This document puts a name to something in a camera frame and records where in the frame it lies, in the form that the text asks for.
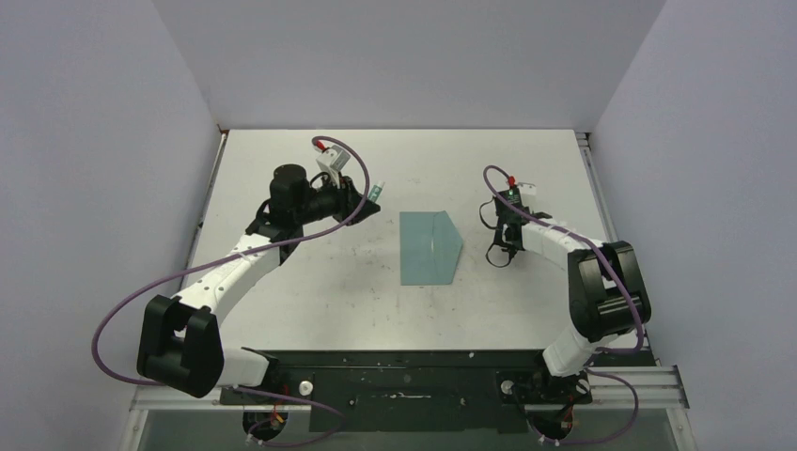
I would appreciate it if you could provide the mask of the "green glue stick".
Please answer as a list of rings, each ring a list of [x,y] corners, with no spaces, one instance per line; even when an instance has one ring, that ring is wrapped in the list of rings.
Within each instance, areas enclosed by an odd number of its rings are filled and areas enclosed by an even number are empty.
[[[368,200],[369,200],[369,201],[371,201],[371,202],[377,203],[377,202],[378,202],[378,199],[379,199],[379,197],[380,197],[380,196],[381,196],[381,194],[382,194],[383,187],[384,187],[384,182],[383,182],[383,181],[378,181],[378,182],[376,182],[376,183],[375,183],[375,184],[374,184],[374,185],[371,187],[371,189],[370,189],[370,191],[369,191],[369,193],[368,193],[368,197],[367,197],[367,198],[368,198]]]

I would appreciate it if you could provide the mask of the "teal envelope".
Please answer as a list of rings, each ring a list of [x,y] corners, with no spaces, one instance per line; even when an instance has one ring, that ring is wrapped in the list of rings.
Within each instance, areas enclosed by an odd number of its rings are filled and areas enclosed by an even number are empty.
[[[402,211],[399,238],[403,286],[453,283],[463,240],[446,211]]]

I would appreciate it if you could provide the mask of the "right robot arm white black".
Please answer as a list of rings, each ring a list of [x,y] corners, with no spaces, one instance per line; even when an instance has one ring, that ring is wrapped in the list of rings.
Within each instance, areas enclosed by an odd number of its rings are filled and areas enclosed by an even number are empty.
[[[523,400],[544,402],[585,395],[585,368],[609,344],[635,336],[631,351],[644,344],[644,325],[652,309],[633,247],[625,241],[595,241],[569,231],[542,211],[524,205],[519,188],[492,198],[496,222],[492,246],[509,259],[520,252],[543,257],[568,279],[569,323],[537,358],[529,387],[512,392]]]

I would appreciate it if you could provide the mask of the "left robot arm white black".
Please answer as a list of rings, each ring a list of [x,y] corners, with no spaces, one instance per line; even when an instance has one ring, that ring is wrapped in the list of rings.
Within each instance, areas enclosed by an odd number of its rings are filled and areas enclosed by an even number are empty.
[[[280,379],[268,370],[268,357],[224,347],[223,320],[261,278],[288,260],[306,225],[333,218],[351,226],[381,210],[349,177],[325,175],[318,188],[311,183],[298,164],[277,167],[269,198],[228,261],[172,297],[158,295],[148,302],[136,362],[139,375],[193,397],[204,397],[216,387],[243,385],[259,405],[277,398]]]

